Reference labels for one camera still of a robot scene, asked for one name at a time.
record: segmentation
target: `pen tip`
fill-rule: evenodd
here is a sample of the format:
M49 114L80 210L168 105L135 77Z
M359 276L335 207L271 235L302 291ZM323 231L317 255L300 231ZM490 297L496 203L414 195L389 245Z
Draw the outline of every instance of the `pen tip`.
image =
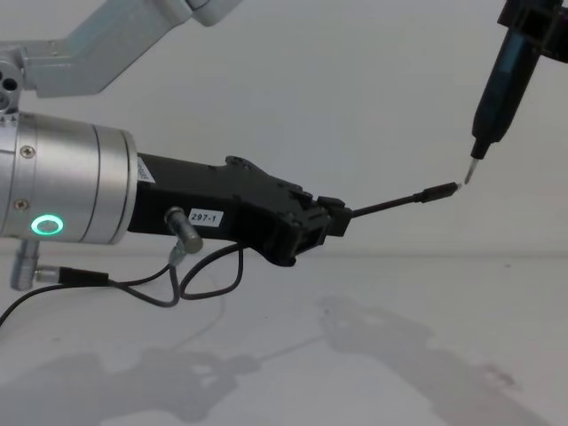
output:
M475 158L471 161L471 165L469 166L468 170L468 175L465 177L464 180L465 185L469 185L469 182L471 182L471 179L473 178L473 174L475 173L478 164L479 160Z

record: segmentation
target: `silver cylindrical joint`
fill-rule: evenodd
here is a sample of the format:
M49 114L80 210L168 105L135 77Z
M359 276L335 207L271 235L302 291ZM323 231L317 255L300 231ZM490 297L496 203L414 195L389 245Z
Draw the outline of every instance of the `silver cylindrical joint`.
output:
M25 113L0 123L0 237L116 243L137 184L127 132Z
M188 255L194 255L203 249L203 239L197 233L183 209L180 207L169 209L164 219L170 230L181 241Z
M22 241L12 267L10 287L18 291L31 290L38 260L39 241Z
M35 271L35 280L47 284L58 284L60 269L58 266L39 266Z

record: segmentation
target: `white surface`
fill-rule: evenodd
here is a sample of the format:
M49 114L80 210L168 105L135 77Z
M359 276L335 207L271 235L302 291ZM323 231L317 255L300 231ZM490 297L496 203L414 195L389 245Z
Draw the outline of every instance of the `white surface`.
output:
M117 279L162 264L65 262ZM238 292L175 310L113 290L43 296L0 332L2 425L563 426L567 272L566 259L253 258ZM15 296L0 286L1 307Z
M100 4L5 0L0 39L66 35ZM23 106L131 130L150 154L213 164L240 155L359 207L463 178L505 34L501 7L245 0L215 28L177 29L98 97L28 94ZM507 140L459 198L368 219L327 249L565 252L565 77L565 66L542 62ZM128 239L122 251L151 241Z

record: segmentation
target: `green indicator light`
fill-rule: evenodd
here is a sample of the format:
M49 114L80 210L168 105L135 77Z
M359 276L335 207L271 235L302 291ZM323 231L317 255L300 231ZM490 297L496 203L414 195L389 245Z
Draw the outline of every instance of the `green indicator light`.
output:
M63 221L54 215L43 215L32 222L32 231L43 237L57 235L63 231Z

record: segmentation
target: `white table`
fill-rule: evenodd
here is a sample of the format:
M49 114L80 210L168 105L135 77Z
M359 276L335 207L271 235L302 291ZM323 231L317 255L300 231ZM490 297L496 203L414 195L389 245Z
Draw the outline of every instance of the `white table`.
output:
M0 307L17 296L4 273ZM44 258L143 277L158 257ZM562 426L568 261L246 260L174 310L113 290L30 301L0 331L2 426ZM197 289L223 286L234 260ZM146 289L168 297L166 281Z

